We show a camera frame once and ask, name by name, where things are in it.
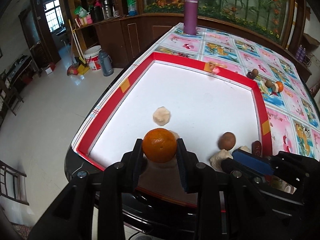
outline dough piece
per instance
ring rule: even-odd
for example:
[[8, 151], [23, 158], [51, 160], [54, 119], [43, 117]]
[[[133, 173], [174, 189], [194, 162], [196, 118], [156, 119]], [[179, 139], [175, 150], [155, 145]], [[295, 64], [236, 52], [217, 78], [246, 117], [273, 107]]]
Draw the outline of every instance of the dough piece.
[[164, 126], [169, 122], [170, 116], [170, 111], [164, 106], [161, 106], [153, 113], [153, 121], [157, 125]]
[[171, 131], [171, 130], [169, 130], [169, 131], [173, 133], [173, 135], [176, 138], [176, 140], [180, 138], [180, 136], [176, 132]]
[[251, 152], [250, 152], [250, 149], [249, 149], [247, 146], [245, 146], [245, 145], [240, 146], [239, 149], [240, 149], [240, 150], [243, 150], [243, 151], [245, 151], [245, 152], [251, 153]]
[[221, 162], [225, 160], [226, 158], [233, 159], [233, 156], [225, 149], [215, 153], [211, 158], [210, 158], [210, 164], [212, 168], [214, 168], [216, 171], [223, 172], [221, 168]]

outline white bucket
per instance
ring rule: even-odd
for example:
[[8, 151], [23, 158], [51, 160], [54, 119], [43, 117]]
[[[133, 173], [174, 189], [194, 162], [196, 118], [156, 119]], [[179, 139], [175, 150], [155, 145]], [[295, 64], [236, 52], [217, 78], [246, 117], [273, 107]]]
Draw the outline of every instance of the white bucket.
[[84, 58], [92, 71], [97, 71], [101, 69], [101, 65], [99, 64], [98, 55], [101, 50], [101, 46], [94, 46], [90, 49], [87, 49], [84, 52]]

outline table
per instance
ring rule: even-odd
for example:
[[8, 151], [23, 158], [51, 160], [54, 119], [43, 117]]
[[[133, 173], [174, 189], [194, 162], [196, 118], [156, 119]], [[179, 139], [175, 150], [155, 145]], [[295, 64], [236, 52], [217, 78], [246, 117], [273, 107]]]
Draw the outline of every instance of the table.
[[[290, 151], [319, 160], [319, 110], [289, 60], [252, 41], [217, 30], [198, 27], [197, 35], [185, 35], [183, 24], [180, 23], [124, 69], [106, 92], [123, 78], [126, 71], [137, 68], [154, 51], [201, 60], [208, 66], [219, 66], [243, 76], [253, 68], [258, 69], [260, 75], [255, 81], [268, 114], [272, 153], [275, 155], [280, 150]], [[267, 79], [281, 81], [284, 91], [280, 94], [272, 93], [264, 86]], [[105, 93], [88, 118], [94, 117], [99, 111], [99, 101]], [[81, 136], [87, 120], [75, 138]], [[98, 170], [76, 155], [75, 151], [73, 141], [65, 160], [68, 179], [81, 167], [89, 172]], [[173, 236], [182, 236], [184, 239], [192, 237], [195, 209], [191, 207], [175, 205], [136, 191], [133, 195], [123, 194], [123, 213], [125, 223], [144, 228], [144, 232], [152, 230], [154, 236], [165, 239], [174, 239]]]

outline purple bottle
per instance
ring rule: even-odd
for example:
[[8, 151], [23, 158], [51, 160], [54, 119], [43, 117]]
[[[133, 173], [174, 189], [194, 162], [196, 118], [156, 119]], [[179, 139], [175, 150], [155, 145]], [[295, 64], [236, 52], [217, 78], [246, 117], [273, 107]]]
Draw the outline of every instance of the purple bottle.
[[197, 33], [198, 0], [184, 0], [183, 32], [195, 35]]

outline gray thermos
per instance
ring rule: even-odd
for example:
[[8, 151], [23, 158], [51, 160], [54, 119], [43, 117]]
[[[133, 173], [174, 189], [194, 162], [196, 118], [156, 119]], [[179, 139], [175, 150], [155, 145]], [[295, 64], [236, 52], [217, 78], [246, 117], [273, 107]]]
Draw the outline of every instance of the gray thermos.
[[99, 55], [98, 55], [98, 60], [101, 65], [103, 75], [105, 77], [112, 75], [113, 74], [113, 68], [111, 65], [112, 60], [111, 60], [109, 54], [103, 50], [100, 50]]

